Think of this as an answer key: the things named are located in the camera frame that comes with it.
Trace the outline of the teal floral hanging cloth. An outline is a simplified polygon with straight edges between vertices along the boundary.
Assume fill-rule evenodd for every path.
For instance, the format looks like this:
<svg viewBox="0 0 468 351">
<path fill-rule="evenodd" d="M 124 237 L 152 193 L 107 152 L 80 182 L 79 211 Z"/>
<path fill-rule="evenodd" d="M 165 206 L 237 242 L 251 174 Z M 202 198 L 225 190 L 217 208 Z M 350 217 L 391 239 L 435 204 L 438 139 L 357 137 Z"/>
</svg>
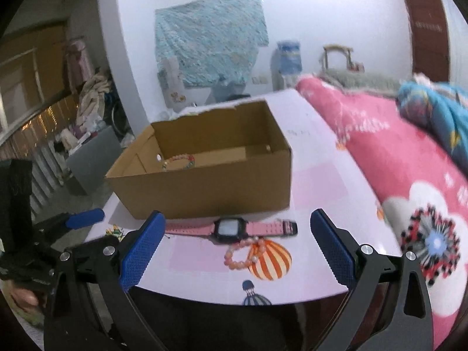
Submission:
<svg viewBox="0 0 468 351">
<path fill-rule="evenodd" d="M 156 62 L 175 58 L 184 86 L 248 82 L 269 45 L 262 0 L 197 0 L 156 10 Z"/>
</svg>

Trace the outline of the pink floral blanket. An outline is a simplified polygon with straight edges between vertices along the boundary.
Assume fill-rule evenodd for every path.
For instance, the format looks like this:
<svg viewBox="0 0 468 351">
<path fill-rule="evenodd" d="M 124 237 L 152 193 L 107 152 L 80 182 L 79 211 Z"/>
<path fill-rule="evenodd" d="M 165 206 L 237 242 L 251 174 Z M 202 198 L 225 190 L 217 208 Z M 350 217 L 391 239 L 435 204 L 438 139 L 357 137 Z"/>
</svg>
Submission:
<svg viewBox="0 0 468 351">
<path fill-rule="evenodd" d="M 390 99 L 345 94 L 312 75 L 299 79 L 297 91 L 362 170 L 400 249 L 417 256 L 435 350 L 466 350 L 467 178 Z"/>
</svg>

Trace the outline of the wooden wardrobe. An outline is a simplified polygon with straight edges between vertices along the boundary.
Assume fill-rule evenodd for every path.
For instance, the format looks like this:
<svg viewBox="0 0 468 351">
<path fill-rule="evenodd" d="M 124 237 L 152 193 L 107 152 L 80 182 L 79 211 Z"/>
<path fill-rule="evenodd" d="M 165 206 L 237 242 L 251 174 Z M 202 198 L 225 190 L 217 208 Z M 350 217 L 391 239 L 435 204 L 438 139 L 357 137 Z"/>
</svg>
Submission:
<svg viewBox="0 0 468 351">
<path fill-rule="evenodd" d="M 70 93 L 66 24 L 49 22 L 1 38 L 1 133 Z"/>
</svg>

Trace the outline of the brown cardboard box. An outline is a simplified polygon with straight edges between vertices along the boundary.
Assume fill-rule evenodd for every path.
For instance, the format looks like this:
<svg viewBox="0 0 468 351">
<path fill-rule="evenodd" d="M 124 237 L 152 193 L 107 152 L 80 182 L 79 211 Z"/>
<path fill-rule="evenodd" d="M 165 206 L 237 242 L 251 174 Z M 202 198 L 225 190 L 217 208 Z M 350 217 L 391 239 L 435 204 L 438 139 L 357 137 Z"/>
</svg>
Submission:
<svg viewBox="0 0 468 351">
<path fill-rule="evenodd" d="M 148 125 L 106 174 L 135 219 L 282 211 L 292 150 L 264 100 Z"/>
</svg>

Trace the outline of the grey storage bin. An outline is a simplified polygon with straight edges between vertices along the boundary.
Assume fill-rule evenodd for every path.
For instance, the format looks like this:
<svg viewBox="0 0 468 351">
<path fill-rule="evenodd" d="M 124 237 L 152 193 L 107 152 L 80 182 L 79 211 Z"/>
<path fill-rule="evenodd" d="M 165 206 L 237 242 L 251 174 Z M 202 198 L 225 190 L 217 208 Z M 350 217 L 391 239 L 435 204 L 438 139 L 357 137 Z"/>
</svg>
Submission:
<svg viewBox="0 0 468 351">
<path fill-rule="evenodd" d="M 113 128 L 106 127 L 69 155 L 66 164 L 82 190 L 90 195 L 103 183 L 121 152 Z"/>
</svg>

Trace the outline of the pink strap digital watch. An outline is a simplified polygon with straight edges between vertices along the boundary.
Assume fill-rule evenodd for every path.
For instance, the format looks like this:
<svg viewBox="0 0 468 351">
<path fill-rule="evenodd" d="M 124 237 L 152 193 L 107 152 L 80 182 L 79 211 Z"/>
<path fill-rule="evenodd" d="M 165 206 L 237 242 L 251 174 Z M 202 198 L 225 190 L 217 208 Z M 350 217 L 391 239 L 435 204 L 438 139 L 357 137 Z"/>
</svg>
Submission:
<svg viewBox="0 0 468 351">
<path fill-rule="evenodd" d="M 297 223 L 279 219 L 272 223 L 252 222 L 240 217 L 220 218 L 206 225 L 167 224 L 169 235 L 211 238 L 222 244 L 233 244 L 250 238 L 293 237 L 298 233 Z"/>
</svg>

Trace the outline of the wooden chair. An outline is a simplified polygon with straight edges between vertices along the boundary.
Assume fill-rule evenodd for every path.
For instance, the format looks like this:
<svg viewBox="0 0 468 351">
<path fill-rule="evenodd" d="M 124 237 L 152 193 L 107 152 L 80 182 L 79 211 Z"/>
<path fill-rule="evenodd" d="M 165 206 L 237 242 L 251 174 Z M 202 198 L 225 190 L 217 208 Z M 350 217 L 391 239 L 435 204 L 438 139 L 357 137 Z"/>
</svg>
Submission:
<svg viewBox="0 0 468 351">
<path fill-rule="evenodd" d="M 354 62 L 352 55 L 354 48 L 340 44 L 326 44 L 323 46 L 322 53 L 322 69 L 344 66 L 348 70 L 352 70 Z"/>
</svg>

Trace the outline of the blue patterned quilt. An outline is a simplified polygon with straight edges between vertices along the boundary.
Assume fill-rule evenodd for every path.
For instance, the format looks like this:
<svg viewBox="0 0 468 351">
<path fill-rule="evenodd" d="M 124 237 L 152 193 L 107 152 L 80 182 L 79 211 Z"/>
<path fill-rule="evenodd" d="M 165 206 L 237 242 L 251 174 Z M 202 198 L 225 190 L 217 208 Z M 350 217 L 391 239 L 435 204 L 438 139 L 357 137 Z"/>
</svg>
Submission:
<svg viewBox="0 0 468 351">
<path fill-rule="evenodd" d="M 405 82 L 398 91 L 399 113 L 431 132 L 452 161 L 467 172 L 467 92 L 444 82 Z"/>
</svg>

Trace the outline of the grey fuzzy blanket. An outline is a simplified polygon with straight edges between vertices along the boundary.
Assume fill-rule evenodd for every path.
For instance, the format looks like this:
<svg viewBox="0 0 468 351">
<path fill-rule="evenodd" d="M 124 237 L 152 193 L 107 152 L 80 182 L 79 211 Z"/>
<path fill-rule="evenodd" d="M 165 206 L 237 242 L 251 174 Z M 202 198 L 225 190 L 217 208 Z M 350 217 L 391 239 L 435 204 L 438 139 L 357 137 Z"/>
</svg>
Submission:
<svg viewBox="0 0 468 351">
<path fill-rule="evenodd" d="M 344 69 L 326 69 L 318 77 L 345 94 L 364 93 L 394 99 L 401 87 L 398 80 L 385 75 Z"/>
</svg>

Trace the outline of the dark red door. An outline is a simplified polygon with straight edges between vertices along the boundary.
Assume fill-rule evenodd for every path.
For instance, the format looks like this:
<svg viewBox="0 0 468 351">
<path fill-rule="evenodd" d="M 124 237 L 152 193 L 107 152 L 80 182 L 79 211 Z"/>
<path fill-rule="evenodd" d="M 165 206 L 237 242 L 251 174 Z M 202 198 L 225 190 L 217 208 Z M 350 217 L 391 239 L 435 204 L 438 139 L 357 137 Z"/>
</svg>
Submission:
<svg viewBox="0 0 468 351">
<path fill-rule="evenodd" d="M 412 72 L 450 79 L 448 24 L 441 0 L 405 0 L 412 38 Z"/>
</svg>

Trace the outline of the pile of clothes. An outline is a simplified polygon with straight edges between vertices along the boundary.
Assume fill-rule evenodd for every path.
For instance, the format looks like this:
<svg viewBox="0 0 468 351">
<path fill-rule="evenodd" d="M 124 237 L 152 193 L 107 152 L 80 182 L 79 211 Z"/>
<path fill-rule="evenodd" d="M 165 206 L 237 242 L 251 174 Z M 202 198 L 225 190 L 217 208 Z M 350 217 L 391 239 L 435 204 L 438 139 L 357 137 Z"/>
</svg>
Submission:
<svg viewBox="0 0 468 351">
<path fill-rule="evenodd" d="M 79 94 L 76 125 L 83 133 L 89 132 L 104 119 L 105 95 L 112 89 L 108 71 L 99 71 L 88 79 Z"/>
</svg>

